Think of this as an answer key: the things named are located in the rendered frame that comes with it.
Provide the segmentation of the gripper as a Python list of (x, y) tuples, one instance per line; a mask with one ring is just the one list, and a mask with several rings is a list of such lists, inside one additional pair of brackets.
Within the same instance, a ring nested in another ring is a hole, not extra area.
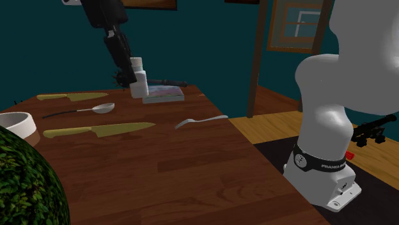
[(94, 28), (111, 28), (104, 37), (104, 43), (119, 68), (113, 77), (119, 86), (129, 86), (137, 81), (130, 61), (131, 52), (126, 36), (118, 24), (128, 21), (121, 0), (81, 0), (82, 7)]

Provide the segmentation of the white plastic bottle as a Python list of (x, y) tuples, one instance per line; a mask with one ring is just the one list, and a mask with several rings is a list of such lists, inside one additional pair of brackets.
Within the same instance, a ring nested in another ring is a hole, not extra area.
[(148, 96), (148, 83), (146, 72), (143, 69), (143, 61), (141, 57), (130, 57), (132, 69), (137, 81), (129, 84), (132, 98), (145, 98)]

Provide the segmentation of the small yellow knife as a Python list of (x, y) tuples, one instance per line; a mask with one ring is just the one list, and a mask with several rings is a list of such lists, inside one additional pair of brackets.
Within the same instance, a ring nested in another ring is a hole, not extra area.
[(68, 98), (71, 102), (89, 100), (107, 96), (107, 93), (69, 93), (69, 94), (48, 94), (37, 95), (38, 100), (50, 100), (57, 98)]

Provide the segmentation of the pale thin book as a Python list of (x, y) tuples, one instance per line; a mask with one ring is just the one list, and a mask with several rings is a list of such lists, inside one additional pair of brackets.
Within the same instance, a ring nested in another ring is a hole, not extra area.
[(148, 96), (143, 98), (144, 104), (184, 101), (185, 96), (178, 86), (149, 86)]

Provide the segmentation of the large yellow knife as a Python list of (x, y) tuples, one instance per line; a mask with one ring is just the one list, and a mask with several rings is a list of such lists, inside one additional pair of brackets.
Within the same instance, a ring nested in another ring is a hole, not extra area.
[(74, 127), (74, 128), (62, 128), (43, 131), (43, 136), (47, 138), (53, 138), (57, 136), (68, 136), (74, 134), (81, 134), (84, 132), (93, 132), (97, 137), (114, 136), (118, 134), (124, 134), (127, 132), (133, 132), (142, 130), (154, 126), (154, 123), (149, 122), (138, 122), (138, 123), (120, 123), (112, 125), (98, 125), (91, 127)]

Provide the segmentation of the silver fork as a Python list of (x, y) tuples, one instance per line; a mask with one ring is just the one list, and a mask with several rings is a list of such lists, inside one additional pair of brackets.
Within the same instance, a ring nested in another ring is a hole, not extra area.
[(175, 126), (175, 130), (177, 130), (178, 128), (180, 128), (188, 123), (201, 123), (201, 122), (205, 122), (205, 121), (220, 120), (220, 119), (227, 119), (227, 118), (229, 118), (227, 115), (214, 116), (214, 117), (203, 119), (203, 120), (194, 120), (192, 118), (188, 118), (186, 120), (181, 121), (179, 124), (177, 124)]

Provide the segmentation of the white bowl with brown base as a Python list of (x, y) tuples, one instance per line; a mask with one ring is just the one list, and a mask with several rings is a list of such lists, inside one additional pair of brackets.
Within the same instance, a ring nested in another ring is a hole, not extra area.
[(40, 135), (32, 115), (28, 112), (0, 113), (0, 126), (24, 139), (31, 146), (40, 141)]

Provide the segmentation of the brown wooden table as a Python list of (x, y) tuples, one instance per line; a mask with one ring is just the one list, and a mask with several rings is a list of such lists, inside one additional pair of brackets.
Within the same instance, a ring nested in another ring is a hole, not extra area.
[[(68, 199), (71, 225), (329, 225), (198, 88), (183, 102), (144, 104), (128, 91), (71, 102), (11, 99), (40, 132), (117, 123), (155, 125), (99, 138), (92, 132), (48, 139), (36, 149)], [(73, 112), (115, 103), (105, 114)]]

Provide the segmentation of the green leafy sphere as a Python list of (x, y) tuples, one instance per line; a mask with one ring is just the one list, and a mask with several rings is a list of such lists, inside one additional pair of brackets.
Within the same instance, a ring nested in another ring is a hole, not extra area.
[(30, 144), (2, 126), (0, 225), (71, 225), (56, 172)]

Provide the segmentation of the black long-barrelled object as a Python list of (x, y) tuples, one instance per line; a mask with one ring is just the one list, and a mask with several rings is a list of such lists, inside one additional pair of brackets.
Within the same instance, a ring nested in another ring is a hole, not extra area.
[(386, 137), (383, 135), (385, 130), (383, 125), (396, 120), (397, 117), (394, 114), (389, 114), (381, 119), (362, 123), (354, 128), (351, 141), (360, 148), (367, 145), (367, 139), (374, 139), (377, 144), (381, 144), (386, 141)]

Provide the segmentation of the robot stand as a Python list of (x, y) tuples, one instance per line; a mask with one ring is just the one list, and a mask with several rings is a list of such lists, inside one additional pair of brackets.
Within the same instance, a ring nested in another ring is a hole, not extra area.
[[(255, 144), (255, 147), (280, 172), (286, 164), (298, 137)], [(399, 190), (370, 173), (347, 162), (356, 174), (356, 183), (362, 188), (360, 195), (339, 212), (321, 206), (314, 208), (330, 225), (399, 225)]]

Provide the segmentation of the dark-framed wall picture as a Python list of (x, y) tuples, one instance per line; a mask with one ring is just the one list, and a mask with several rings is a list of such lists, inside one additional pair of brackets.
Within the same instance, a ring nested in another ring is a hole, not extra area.
[(177, 0), (121, 0), (124, 7), (148, 10), (177, 10)]

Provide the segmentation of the brown wooden post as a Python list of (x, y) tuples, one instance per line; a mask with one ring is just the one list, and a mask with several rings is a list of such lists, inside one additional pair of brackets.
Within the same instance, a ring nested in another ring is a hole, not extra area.
[(251, 79), (249, 85), (249, 94), (247, 100), (246, 117), (252, 118), (254, 115), (254, 106), (256, 100), (256, 90), (258, 86), (258, 77), (262, 60), (263, 36), (265, 31), (265, 23), (267, 19), (268, 0), (260, 0), (258, 8), (258, 18), (256, 25), (256, 34), (254, 41), (253, 62), (251, 67)]

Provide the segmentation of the wood-framed wall picture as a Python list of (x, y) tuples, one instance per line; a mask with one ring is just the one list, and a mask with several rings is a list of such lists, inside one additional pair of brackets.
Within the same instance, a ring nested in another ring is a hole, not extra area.
[(334, 0), (273, 0), (267, 50), (319, 54)]

